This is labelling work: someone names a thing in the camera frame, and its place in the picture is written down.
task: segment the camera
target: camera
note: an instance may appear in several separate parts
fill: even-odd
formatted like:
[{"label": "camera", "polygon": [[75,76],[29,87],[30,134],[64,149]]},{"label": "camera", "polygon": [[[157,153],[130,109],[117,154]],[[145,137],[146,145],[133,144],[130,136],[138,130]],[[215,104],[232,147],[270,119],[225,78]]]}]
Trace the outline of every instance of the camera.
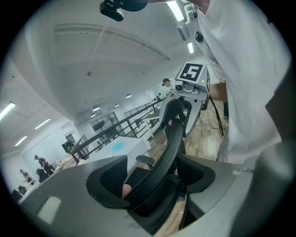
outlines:
[{"label": "camera", "polygon": [[147,2],[135,0],[104,0],[100,4],[100,12],[116,21],[123,20],[123,13],[120,8],[129,12],[138,12],[147,5]]},{"label": "camera", "polygon": [[174,86],[177,91],[181,91],[184,88],[184,83],[183,81],[176,81]]}]

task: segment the white ceiling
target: white ceiling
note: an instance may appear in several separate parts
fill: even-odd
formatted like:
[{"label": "white ceiling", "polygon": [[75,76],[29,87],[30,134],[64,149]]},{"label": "white ceiling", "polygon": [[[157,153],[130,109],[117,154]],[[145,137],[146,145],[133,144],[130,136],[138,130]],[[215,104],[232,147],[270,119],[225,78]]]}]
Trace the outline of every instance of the white ceiling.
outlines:
[{"label": "white ceiling", "polygon": [[[3,66],[0,80],[0,111],[11,101],[16,106],[0,121],[1,154],[21,149],[25,141],[18,147],[14,145],[23,136],[28,136],[29,140],[52,121],[62,117],[28,85],[11,59],[8,58]],[[35,130],[35,127],[47,119],[51,121]]]},{"label": "white ceiling", "polygon": [[124,20],[116,22],[99,13],[101,1],[67,2],[52,8],[54,47],[62,78],[75,94],[71,101],[80,123],[89,119],[93,106],[113,107],[127,93],[138,94],[163,79],[144,81],[143,73],[176,57],[190,57],[166,3],[124,12]]},{"label": "white ceiling", "polygon": [[[46,58],[43,62],[50,62],[47,59],[51,58],[52,63],[42,78],[47,80],[53,96],[62,94],[57,100],[79,123],[90,118],[93,106],[113,109],[116,103],[126,100],[126,94],[139,94],[159,84],[163,75],[149,77],[154,69],[161,71],[159,67],[162,65],[169,68],[171,62],[178,65],[178,59],[184,62],[184,59],[192,57],[187,42],[182,41],[178,33],[177,20],[166,3],[148,4],[140,12],[123,11],[124,20],[116,22],[99,12],[101,2],[53,1],[40,12],[41,18],[33,18],[40,31],[34,31],[34,27],[26,30],[24,43],[35,40],[28,46],[30,53],[36,40],[42,41],[38,34],[44,35],[43,45],[39,44],[35,50],[39,55],[31,55],[32,61],[41,65],[41,56]],[[193,29],[194,24],[191,24],[189,32]],[[53,42],[45,42],[47,36],[52,36]],[[48,54],[44,53],[44,48],[48,48]],[[19,59],[16,55],[16,65],[22,65],[21,60],[23,65],[27,65],[29,60],[26,57]],[[36,66],[38,72],[47,68],[46,65],[41,66]],[[59,75],[50,77],[51,70]],[[38,132],[34,129],[38,124],[62,115],[41,98],[43,93],[34,87],[38,78],[33,84],[29,83],[34,91],[27,83],[29,78],[23,78],[11,60],[8,60],[2,75],[0,109],[9,101],[17,105],[0,121],[0,143],[2,149],[9,152],[16,149],[14,145],[23,136],[34,136]],[[53,84],[59,80],[62,83],[55,87]]]}]

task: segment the wooden floor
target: wooden floor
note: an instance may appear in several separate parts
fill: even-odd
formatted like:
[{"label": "wooden floor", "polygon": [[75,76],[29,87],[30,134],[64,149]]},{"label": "wooden floor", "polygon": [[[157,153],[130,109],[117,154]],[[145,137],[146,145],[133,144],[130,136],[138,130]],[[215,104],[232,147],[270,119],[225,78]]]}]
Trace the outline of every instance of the wooden floor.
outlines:
[{"label": "wooden floor", "polygon": [[[221,101],[214,101],[219,112],[221,120],[223,119],[223,103]],[[201,119],[208,117],[206,123]],[[184,138],[186,147],[186,154],[198,156],[200,158],[215,160],[217,158],[218,149],[221,143],[221,134],[218,128],[215,109],[211,102],[208,104],[208,109],[201,111],[200,117],[192,129],[191,133]],[[222,121],[223,128],[226,128],[226,121]],[[155,161],[161,156],[167,144],[167,138],[162,130],[158,130],[154,134],[154,138],[150,139],[151,150],[148,151],[150,157]]]},{"label": "wooden floor", "polygon": [[[220,101],[214,101],[217,110],[219,112],[221,120],[223,119],[223,103]],[[208,117],[206,123],[213,124],[213,128],[204,124],[201,119]],[[218,149],[221,143],[222,136],[218,128],[215,109],[210,102],[206,111],[201,111],[200,119],[196,123],[196,126],[192,129],[191,133],[184,138],[186,147],[186,154],[192,156],[198,156],[200,158],[216,160]],[[226,121],[222,121],[223,128],[226,128]],[[154,138],[150,139],[151,150],[148,152],[150,157],[155,161],[159,159],[167,144],[167,139],[162,130],[158,130],[154,134]],[[175,205],[171,215],[161,227],[161,229],[155,234],[156,237],[167,237],[178,232],[181,219],[183,217],[185,209],[185,201],[178,201]]]}]

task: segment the white shirt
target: white shirt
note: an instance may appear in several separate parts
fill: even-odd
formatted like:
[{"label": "white shirt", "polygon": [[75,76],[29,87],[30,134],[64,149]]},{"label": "white shirt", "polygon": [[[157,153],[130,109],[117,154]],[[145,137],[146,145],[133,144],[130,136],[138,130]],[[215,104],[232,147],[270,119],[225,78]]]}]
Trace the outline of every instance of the white shirt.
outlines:
[{"label": "white shirt", "polygon": [[216,77],[226,78],[229,128],[218,159],[243,163],[281,141],[265,106],[292,56],[276,27],[251,1],[210,0],[206,15],[198,10],[197,22],[208,44],[202,51]]}]

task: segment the person sitting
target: person sitting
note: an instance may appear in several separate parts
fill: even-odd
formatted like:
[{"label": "person sitting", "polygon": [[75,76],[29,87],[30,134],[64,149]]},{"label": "person sitting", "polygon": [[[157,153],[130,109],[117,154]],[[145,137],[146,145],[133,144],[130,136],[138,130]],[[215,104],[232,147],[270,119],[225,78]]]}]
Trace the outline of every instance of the person sitting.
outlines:
[{"label": "person sitting", "polygon": [[39,183],[42,183],[44,180],[46,180],[49,177],[49,175],[45,173],[43,169],[40,169],[40,168],[36,170],[36,174],[39,176]]},{"label": "person sitting", "polygon": [[33,180],[32,177],[30,177],[30,176],[28,175],[27,172],[25,172],[25,171],[23,171],[23,170],[21,169],[21,170],[20,170],[20,173],[24,176],[25,180],[26,180],[28,183],[30,183],[30,182],[32,181],[31,185],[32,185],[32,186],[34,185],[34,182],[36,182],[36,181]]}]

